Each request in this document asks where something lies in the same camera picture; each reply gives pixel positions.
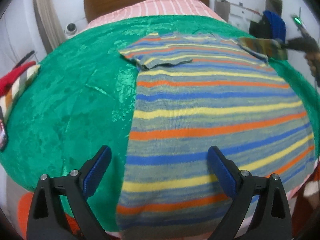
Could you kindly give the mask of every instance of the green velvet blanket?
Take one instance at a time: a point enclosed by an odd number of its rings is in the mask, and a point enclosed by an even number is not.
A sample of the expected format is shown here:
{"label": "green velvet blanket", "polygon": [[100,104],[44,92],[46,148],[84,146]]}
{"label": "green velvet blanket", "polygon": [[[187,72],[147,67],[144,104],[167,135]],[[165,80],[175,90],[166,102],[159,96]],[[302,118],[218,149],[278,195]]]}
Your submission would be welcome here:
{"label": "green velvet blanket", "polygon": [[[12,111],[7,126],[9,144],[0,154],[9,176],[34,190],[41,174],[66,175],[92,158],[101,145],[110,146],[111,164],[88,203],[105,230],[117,231],[115,212],[138,73],[118,50],[151,32],[173,31],[249,36],[208,17],[149,16],[93,28],[66,41],[41,62],[39,76]],[[318,153],[315,90],[286,61],[270,60],[270,64],[302,99]],[[66,203],[64,207],[71,213]]]}

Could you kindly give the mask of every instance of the silver screw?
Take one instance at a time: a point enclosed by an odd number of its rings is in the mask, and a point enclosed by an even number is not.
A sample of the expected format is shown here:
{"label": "silver screw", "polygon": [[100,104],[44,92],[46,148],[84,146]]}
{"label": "silver screw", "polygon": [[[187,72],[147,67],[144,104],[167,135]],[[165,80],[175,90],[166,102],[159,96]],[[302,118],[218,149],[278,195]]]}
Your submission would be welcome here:
{"label": "silver screw", "polygon": [[241,171],[241,174],[242,174],[242,176],[247,177],[247,176],[249,176],[249,175],[250,175],[250,172],[249,172],[249,171],[247,171],[247,170],[242,170],[242,171]]}
{"label": "silver screw", "polygon": [[70,175],[72,176],[72,177],[75,177],[75,176],[77,176],[79,174],[79,171],[78,170],[72,170],[72,171],[70,171]]}
{"label": "silver screw", "polygon": [[41,177],[40,177],[40,179],[41,179],[41,180],[45,180],[45,179],[47,179],[47,177],[48,177],[47,174],[42,174]]}
{"label": "silver screw", "polygon": [[275,174],[275,173],[272,174],[272,178],[275,179],[275,180],[280,179],[279,175],[278,175],[278,174]]}

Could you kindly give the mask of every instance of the shirt sleeve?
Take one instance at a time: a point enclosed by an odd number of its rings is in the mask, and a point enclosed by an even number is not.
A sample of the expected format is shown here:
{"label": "shirt sleeve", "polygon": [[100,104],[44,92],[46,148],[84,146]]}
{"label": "shirt sleeve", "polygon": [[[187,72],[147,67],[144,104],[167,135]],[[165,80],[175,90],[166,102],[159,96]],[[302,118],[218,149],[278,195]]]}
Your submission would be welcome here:
{"label": "shirt sleeve", "polygon": [[125,49],[121,49],[119,53],[126,59],[136,62],[141,70],[149,70],[159,65],[174,66],[191,62],[191,58],[184,57],[173,46],[168,46],[172,41],[179,40],[178,33],[161,37],[158,33],[150,33]]}

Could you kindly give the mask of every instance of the red cloth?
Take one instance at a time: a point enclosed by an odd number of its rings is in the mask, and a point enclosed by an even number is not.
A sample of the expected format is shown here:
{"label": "red cloth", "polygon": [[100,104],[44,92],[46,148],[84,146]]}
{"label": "red cloth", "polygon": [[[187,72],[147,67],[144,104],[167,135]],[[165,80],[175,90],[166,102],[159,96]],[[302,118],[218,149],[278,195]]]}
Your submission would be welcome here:
{"label": "red cloth", "polygon": [[32,67],[36,64],[35,61],[30,61],[29,63],[25,63],[20,67],[15,68],[10,71],[7,75],[0,79],[0,97],[5,96],[13,83],[21,76],[23,72],[25,72],[29,67]]}

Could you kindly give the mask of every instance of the pink striped pillow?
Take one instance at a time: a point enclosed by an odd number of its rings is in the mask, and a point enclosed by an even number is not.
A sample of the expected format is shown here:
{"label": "pink striped pillow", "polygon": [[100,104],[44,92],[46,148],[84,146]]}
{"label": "pink striped pillow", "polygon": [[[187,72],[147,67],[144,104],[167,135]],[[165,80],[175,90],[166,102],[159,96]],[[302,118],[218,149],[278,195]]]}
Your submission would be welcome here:
{"label": "pink striped pillow", "polygon": [[90,22],[85,30],[128,18],[149,15],[200,15],[224,21],[198,0],[146,0],[103,15]]}

